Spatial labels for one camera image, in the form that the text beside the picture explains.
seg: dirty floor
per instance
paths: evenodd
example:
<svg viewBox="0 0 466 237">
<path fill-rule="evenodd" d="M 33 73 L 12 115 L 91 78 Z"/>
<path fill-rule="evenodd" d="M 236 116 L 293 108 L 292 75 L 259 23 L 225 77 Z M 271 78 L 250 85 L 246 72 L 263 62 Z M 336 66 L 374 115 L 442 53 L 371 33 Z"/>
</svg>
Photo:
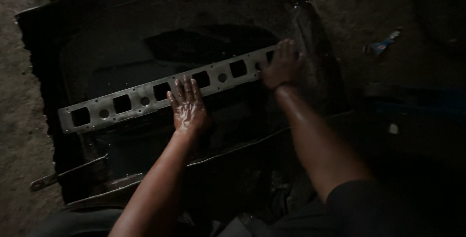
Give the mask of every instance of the dirty floor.
<svg viewBox="0 0 466 237">
<path fill-rule="evenodd" d="M 370 82 L 466 84 L 466 63 L 448 58 L 424 37 L 414 20 L 412 0 L 311 1 L 333 42 L 354 106 L 360 88 Z M 28 190 L 30 182 L 53 173 L 53 146 L 39 83 L 31 74 L 29 52 L 23 49 L 13 15 L 45 3 L 0 0 L 0 232 L 7 237 L 25 235 L 63 204 L 59 185 Z M 382 58 L 362 53 L 363 45 L 385 39 L 398 26 L 403 33 Z"/>
</svg>

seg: round hole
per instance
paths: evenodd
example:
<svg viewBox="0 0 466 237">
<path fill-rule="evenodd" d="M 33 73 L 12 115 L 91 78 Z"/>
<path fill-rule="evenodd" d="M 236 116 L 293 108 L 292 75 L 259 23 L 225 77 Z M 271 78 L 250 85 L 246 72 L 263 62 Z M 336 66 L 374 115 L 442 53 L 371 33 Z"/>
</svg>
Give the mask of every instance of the round hole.
<svg viewBox="0 0 466 237">
<path fill-rule="evenodd" d="M 106 118 L 108 118 L 108 116 L 110 115 L 110 113 L 108 112 L 108 110 L 101 110 L 101 111 L 99 112 L 99 115 L 100 115 L 100 117 L 101 117 L 102 119 L 106 119 Z"/>
<path fill-rule="evenodd" d="M 143 97 L 141 98 L 141 105 L 147 106 L 149 104 L 150 100 L 148 97 Z"/>
<path fill-rule="evenodd" d="M 218 81 L 223 83 L 226 81 L 226 79 L 228 79 L 228 76 L 225 73 L 218 74 Z"/>
</svg>

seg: hand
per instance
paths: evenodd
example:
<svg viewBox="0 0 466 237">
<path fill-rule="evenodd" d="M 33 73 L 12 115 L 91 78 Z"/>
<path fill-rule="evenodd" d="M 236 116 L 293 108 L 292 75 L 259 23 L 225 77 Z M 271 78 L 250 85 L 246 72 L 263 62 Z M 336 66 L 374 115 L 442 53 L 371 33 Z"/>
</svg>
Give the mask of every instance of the hand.
<svg viewBox="0 0 466 237">
<path fill-rule="evenodd" d="M 294 40 L 285 39 L 278 42 L 270 65 L 260 61 L 260 75 L 264 85 L 275 90 L 283 83 L 292 83 L 302 66 L 304 56 L 299 54 L 298 61 L 294 58 Z"/>
<path fill-rule="evenodd" d="M 181 89 L 181 81 L 175 80 L 177 98 L 171 91 L 167 92 L 173 109 L 175 128 L 177 131 L 193 132 L 195 136 L 199 136 L 209 128 L 212 120 L 204 107 L 196 80 L 183 75 L 183 85 L 184 91 Z"/>
</svg>

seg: metal plate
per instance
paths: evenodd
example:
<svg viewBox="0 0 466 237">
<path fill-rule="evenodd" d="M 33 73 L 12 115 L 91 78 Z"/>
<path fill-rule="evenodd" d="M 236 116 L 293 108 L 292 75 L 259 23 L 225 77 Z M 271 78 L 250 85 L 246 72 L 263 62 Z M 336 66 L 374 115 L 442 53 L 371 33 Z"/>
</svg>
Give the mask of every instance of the metal plate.
<svg viewBox="0 0 466 237">
<path fill-rule="evenodd" d="M 175 74 L 169 77 L 165 77 L 159 80 L 155 80 L 149 83 L 145 83 L 136 87 L 118 91 L 112 94 L 98 97 L 85 102 L 71 105 L 66 108 L 58 110 L 58 116 L 60 118 L 61 128 L 64 133 L 85 133 L 91 130 L 102 129 L 113 125 L 116 122 L 140 117 L 152 112 L 156 112 L 158 109 L 162 109 L 170 106 L 170 102 L 164 98 L 157 101 L 154 94 L 154 86 L 167 83 L 171 90 L 175 88 L 175 79 L 182 79 L 183 75 L 192 75 L 206 71 L 209 77 L 210 85 L 200 89 L 202 96 L 208 96 L 220 91 L 234 88 L 236 85 L 255 81 L 259 79 L 259 71 L 256 69 L 256 63 L 258 60 L 266 60 L 267 52 L 273 51 L 274 46 L 270 46 L 264 49 L 259 49 L 244 55 L 236 56 L 224 61 L 213 63 L 200 68 L 195 68 L 183 73 Z M 243 61 L 246 65 L 246 74 L 241 76 L 233 77 L 230 64 Z M 226 75 L 225 82 L 220 75 Z M 131 101 L 131 109 L 125 112 L 117 113 L 114 106 L 114 99 L 120 96 L 128 95 Z M 148 105 L 141 103 L 142 98 L 148 98 Z M 75 110 L 87 108 L 89 111 L 90 122 L 80 126 L 75 126 L 73 122 L 72 112 Z M 108 116 L 103 118 L 100 115 L 102 110 L 108 111 Z"/>
</svg>

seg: black sleeve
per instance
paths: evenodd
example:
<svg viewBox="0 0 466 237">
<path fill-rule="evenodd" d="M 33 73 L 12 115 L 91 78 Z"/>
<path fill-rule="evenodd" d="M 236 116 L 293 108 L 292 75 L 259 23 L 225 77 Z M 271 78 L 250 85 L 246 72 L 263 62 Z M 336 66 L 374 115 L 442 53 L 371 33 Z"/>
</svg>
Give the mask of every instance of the black sleeve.
<svg viewBox="0 0 466 237">
<path fill-rule="evenodd" d="M 349 181 L 327 204 L 341 236 L 431 236 L 419 216 L 373 181 Z"/>
</svg>

